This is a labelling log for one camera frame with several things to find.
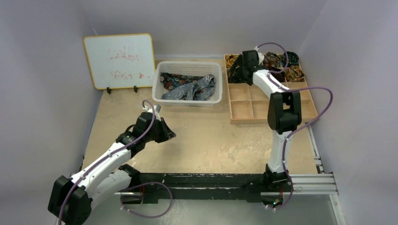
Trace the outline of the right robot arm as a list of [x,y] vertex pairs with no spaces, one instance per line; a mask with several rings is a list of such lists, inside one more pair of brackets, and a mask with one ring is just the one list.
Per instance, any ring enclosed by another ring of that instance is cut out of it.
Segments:
[[256,50],[243,51],[230,67],[229,81],[255,85],[269,98],[267,122],[273,131],[270,158],[263,184],[270,191],[289,180],[288,153],[291,137],[302,122],[301,96],[292,91],[260,64]]

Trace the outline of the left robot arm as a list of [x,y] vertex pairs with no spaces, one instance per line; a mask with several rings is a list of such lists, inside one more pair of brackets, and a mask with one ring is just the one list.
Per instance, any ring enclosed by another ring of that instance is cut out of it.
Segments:
[[128,126],[98,159],[81,171],[60,176],[53,184],[48,211],[60,225],[81,225],[91,211],[115,192],[136,191],[140,173],[127,162],[147,143],[163,143],[176,137],[159,113],[149,109]]

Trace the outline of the black floral tie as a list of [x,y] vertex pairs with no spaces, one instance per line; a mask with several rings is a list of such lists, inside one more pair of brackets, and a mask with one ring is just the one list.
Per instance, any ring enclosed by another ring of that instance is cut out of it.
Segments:
[[230,68],[228,70],[228,83],[246,83],[242,78],[241,68],[236,68],[236,69]]

